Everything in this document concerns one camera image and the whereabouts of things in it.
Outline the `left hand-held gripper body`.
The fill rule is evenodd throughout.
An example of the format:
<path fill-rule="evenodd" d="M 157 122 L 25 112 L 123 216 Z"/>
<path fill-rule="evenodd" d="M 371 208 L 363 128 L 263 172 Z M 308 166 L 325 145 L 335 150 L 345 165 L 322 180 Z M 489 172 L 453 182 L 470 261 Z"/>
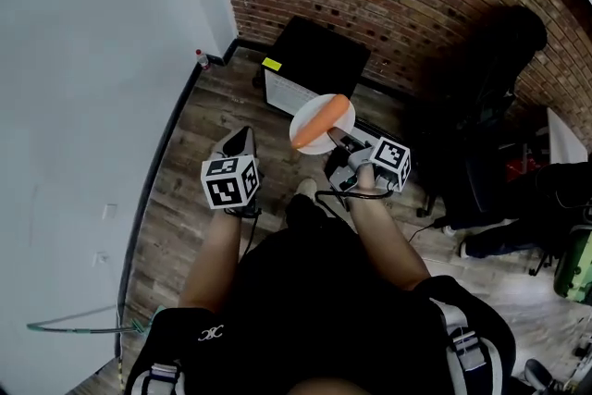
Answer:
<path fill-rule="evenodd" d="M 210 208 L 255 218 L 259 214 L 255 195 L 260 188 L 257 165 L 253 154 L 228 156 L 214 152 L 203 161 L 201 182 Z"/>

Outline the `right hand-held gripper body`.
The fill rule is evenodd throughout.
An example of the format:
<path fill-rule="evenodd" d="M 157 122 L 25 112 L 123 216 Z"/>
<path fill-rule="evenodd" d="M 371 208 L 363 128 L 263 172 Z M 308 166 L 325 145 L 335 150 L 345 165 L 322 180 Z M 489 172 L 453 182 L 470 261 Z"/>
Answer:
<path fill-rule="evenodd" d="M 336 147 L 325 166 L 332 190 L 342 196 L 354 191 L 358 186 L 358 169 L 366 164 L 373 166 L 379 190 L 400 193 L 411 172 L 411 151 L 386 137 L 380 137 L 375 143 L 359 141 L 358 150 Z"/>

